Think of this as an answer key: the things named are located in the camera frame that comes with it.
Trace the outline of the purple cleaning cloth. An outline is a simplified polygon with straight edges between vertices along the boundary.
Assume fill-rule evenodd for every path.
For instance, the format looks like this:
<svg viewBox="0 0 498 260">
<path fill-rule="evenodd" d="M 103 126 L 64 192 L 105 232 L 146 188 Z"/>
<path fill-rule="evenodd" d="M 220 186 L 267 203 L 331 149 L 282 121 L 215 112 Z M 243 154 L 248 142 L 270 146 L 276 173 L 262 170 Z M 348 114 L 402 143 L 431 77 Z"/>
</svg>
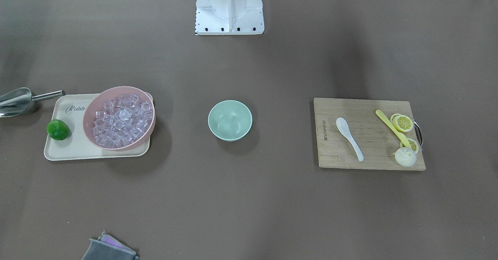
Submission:
<svg viewBox="0 0 498 260">
<path fill-rule="evenodd" d="M 112 235 L 106 233 L 105 231 L 103 231 L 103 233 L 101 233 L 101 235 L 97 239 L 100 242 L 107 243 L 107 244 L 109 244 L 111 246 L 116 246 L 116 247 L 118 247 L 120 249 L 126 249 L 128 251 L 131 251 L 132 253 L 137 254 L 135 250 L 133 250 L 132 248 L 128 247 L 126 244 L 122 243 L 121 241 L 119 241 L 118 239 L 116 239 Z"/>
</svg>

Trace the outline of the grey cleaning cloth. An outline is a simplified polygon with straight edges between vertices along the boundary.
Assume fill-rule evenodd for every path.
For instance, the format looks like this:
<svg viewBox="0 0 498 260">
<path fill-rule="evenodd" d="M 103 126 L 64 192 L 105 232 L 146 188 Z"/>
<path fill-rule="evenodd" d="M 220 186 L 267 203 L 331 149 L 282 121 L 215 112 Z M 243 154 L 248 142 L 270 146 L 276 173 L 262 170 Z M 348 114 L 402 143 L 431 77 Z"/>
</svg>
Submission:
<svg viewBox="0 0 498 260">
<path fill-rule="evenodd" d="M 120 248 L 97 239 L 90 239 L 89 248 L 84 253 L 82 260 L 139 260 L 139 256 L 135 251 Z"/>
</svg>

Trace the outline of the pink bowl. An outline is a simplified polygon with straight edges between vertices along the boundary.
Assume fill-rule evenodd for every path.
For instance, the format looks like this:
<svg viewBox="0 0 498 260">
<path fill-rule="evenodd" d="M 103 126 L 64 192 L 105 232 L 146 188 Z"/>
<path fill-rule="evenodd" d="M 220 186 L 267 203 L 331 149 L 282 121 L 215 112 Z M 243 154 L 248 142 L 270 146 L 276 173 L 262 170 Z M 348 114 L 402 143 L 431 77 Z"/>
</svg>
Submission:
<svg viewBox="0 0 498 260">
<path fill-rule="evenodd" d="M 135 87 L 132 87 L 132 86 L 118 86 L 118 87 L 114 87 L 114 88 L 110 88 L 108 90 L 105 90 L 104 92 L 100 93 L 88 106 L 87 108 L 87 111 L 85 112 L 84 114 L 84 117 L 83 117 L 83 129 L 85 131 L 85 134 L 86 134 L 86 137 L 87 139 L 92 143 L 94 144 L 95 146 L 98 146 L 96 145 L 96 143 L 94 143 L 94 140 L 93 140 L 93 136 L 92 136 L 92 120 L 93 120 L 93 113 L 95 111 L 97 111 L 98 109 L 101 109 L 102 108 L 102 102 L 105 102 L 106 100 L 109 100 L 109 99 L 114 99 L 115 97 L 119 97 L 119 96 L 122 96 L 124 94 L 131 94 L 131 93 L 137 93 L 140 97 L 142 98 L 146 98 L 148 99 L 150 102 L 153 102 L 153 99 L 151 96 L 149 96 L 147 93 L 145 93 L 144 91 L 142 91 L 141 89 L 138 89 L 138 88 L 135 88 Z M 101 147 L 101 146 L 98 146 L 102 149 L 105 149 L 105 150 L 110 150 L 110 151 L 126 151 L 126 150 L 130 150 L 130 149 L 134 149 L 135 147 L 139 146 L 141 143 L 144 143 L 145 139 L 147 137 L 151 137 L 151 134 L 155 128 L 155 124 L 156 124 L 156 111 L 155 111 L 155 107 L 153 106 L 153 112 L 154 112 L 154 116 L 153 116 L 153 121 L 152 121 L 152 125 L 151 127 L 146 131 L 146 133 L 144 134 L 144 136 L 142 136 L 141 138 L 137 139 L 137 141 L 135 143 L 132 143 L 131 145 L 128 145 L 126 147 L 121 147 L 121 148 L 116 148 L 116 149 L 112 149 L 112 148 L 105 148 L 105 147 Z"/>
</svg>

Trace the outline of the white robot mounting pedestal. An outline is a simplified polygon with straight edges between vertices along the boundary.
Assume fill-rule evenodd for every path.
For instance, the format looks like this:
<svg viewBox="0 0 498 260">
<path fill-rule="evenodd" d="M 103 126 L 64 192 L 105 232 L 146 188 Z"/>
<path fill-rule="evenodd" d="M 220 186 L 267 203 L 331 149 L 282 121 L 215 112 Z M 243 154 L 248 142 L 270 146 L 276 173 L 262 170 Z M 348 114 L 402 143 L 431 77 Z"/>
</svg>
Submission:
<svg viewBox="0 0 498 260">
<path fill-rule="evenodd" d="M 195 35 L 261 35 L 263 0 L 196 0 Z"/>
</svg>

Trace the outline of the cream serving tray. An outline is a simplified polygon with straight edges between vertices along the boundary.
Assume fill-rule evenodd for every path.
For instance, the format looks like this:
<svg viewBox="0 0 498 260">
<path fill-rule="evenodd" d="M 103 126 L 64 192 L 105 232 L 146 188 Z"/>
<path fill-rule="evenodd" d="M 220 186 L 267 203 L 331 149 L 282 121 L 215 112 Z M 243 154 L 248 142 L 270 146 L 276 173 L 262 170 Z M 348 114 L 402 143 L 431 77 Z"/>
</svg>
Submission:
<svg viewBox="0 0 498 260">
<path fill-rule="evenodd" d="M 71 134 L 63 141 L 47 137 L 44 156 L 51 161 L 102 159 L 119 157 L 136 157 L 144 155 L 150 145 L 147 137 L 144 143 L 126 151 L 110 151 L 92 144 L 83 129 L 83 117 L 89 104 L 98 96 L 93 94 L 76 94 L 60 97 L 55 102 L 52 119 L 62 120 L 68 125 Z"/>
</svg>

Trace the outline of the clear ice cubes pile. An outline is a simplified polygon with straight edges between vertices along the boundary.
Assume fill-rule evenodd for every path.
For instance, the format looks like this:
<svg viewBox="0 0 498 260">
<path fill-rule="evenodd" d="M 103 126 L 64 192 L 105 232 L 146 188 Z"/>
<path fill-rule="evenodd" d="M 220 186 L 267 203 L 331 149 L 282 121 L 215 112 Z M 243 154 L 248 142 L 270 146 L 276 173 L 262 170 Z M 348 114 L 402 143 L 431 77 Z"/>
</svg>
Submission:
<svg viewBox="0 0 498 260">
<path fill-rule="evenodd" d="M 153 106 L 137 93 L 102 102 L 102 108 L 92 114 L 94 143 L 112 149 L 135 143 L 152 125 Z"/>
</svg>

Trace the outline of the steel ice scoop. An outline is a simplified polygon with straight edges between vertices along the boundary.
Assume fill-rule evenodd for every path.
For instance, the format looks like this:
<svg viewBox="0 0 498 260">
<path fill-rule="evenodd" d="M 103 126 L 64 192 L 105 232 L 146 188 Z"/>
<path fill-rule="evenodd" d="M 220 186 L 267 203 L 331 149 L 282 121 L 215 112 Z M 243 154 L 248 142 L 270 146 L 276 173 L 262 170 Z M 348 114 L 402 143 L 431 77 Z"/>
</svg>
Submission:
<svg viewBox="0 0 498 260">
<path fill-rule="evenodd" d="M 33 113 L 39 102 L 66 95 L 64 90 L 35 95 L 28 88 L 19 88 L 0 97 L 0 116 L 10 118 Z"/>
</svg>

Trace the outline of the white ceramic spoon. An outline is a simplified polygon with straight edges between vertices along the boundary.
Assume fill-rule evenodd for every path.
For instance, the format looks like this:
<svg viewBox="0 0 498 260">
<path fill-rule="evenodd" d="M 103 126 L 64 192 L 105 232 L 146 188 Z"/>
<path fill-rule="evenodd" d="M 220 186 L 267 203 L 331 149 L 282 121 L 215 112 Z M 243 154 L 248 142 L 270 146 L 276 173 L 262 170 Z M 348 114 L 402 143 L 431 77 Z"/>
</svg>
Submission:
<svg viewBox="0 0 498 260">
<path fill-rule="evenodd" d="M 359 145 L 356 143 L 354 137 L 352 136 L 352 134 L 350 132 L 350 127 L 349 127 L 347 121 L 345 120 L 345 118 L 337 118 L 336 119 L 336 127 L 337 127 L 338 131 L 340 132 L 340 134 L 342 134 L 342 136 L 345 139 L 347 139 L 349 141 L 349 143 L 352 145 L 352 148 L 356 154 L 358 161 L 363 162 L 364 161 L 363 152 L 361 151 Z"/>
</svg>

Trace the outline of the lemon slice near bun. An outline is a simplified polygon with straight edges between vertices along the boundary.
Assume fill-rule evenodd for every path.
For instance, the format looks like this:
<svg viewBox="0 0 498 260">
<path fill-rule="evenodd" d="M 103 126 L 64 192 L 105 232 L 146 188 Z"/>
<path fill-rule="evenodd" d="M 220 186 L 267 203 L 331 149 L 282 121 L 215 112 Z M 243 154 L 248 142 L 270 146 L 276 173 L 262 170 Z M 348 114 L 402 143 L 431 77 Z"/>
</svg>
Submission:
<svg viewBox="0 0 498 260">
<path fill-rule="evenodd" d="M 410 143 L 410 147 L 412 148 L 413 152 L 417 154 L 420 151 L 419 143 L 412 138 L 406 138 L 406 139 Z"/>
</svg>

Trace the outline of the bamboo cutting board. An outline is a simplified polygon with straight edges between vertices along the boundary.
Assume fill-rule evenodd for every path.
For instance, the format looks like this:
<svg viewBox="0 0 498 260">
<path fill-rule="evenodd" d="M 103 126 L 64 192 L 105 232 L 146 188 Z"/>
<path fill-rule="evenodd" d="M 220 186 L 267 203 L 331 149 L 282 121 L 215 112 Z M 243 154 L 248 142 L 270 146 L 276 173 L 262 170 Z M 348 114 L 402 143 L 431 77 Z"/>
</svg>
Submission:
<svg viewBox="0 0 498 260">
<path fill-rule="evenodd" d="M 320 168 L 411 170 L 424 171 L 424 158 L 418 152 L 411 167 L 400 166 L 394 157 L 400 139 L 376 115 L 381 110 L 389 117 L 400 113 L 413 117 L 409 102 L 393 100 L 368 100 L 345 98 L 320 98 L 313 100 L 316 126 L 317 161 Z M 352 137 L 364 156 L 360 162 L 354 148 L 337 128 L 337 118 L 344 118 Z"/>
</svg>

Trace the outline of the mint green bowl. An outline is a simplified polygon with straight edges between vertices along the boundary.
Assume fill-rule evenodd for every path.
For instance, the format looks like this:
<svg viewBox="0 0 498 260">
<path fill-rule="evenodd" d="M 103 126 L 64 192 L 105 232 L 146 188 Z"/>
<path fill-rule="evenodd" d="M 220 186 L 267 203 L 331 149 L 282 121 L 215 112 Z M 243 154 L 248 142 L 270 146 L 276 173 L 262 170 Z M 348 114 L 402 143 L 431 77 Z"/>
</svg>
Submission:
<svg viewBox="0 0 498 260">
<path fill-rule="evenodd" d="M 211 133 L 222 141 L 233 142 L 242 139 L 251 130 L 251 110 L 237 100 L 224 100 L 212 107 L 207 118 Z"/>
</svg>

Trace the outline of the yellow plastic knife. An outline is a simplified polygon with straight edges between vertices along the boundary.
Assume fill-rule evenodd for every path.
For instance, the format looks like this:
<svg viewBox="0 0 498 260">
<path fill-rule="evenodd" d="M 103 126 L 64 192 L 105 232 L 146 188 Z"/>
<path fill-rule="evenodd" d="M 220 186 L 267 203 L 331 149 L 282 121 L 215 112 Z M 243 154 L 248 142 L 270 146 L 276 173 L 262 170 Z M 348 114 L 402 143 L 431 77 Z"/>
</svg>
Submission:
<svg viewBox="0 0 498 260">
<path fill-rule="evenodd" d="M 375 110 L 375 114 L 391 129 L 391 131 L 397 136 L 405 147 L 409 147 L 411 149 L 411 144 L 406 136 L 395 128 L 395 126 L 380 109 Z"/>
</svg>

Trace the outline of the green bell pepper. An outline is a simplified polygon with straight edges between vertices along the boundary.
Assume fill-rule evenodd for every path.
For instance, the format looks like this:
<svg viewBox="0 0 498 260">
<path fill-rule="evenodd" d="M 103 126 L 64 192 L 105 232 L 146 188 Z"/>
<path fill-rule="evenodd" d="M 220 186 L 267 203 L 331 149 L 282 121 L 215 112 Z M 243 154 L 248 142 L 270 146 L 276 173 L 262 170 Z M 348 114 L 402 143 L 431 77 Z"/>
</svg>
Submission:
<svg viewBox="0 0 498 260">
<path fill-rule="evenodd" d="M 47 134 L 55 141 L 63 141 L 71 135 L 68 125 L 59 119 L 53 119 L 46 126 Z"/>
</svg>

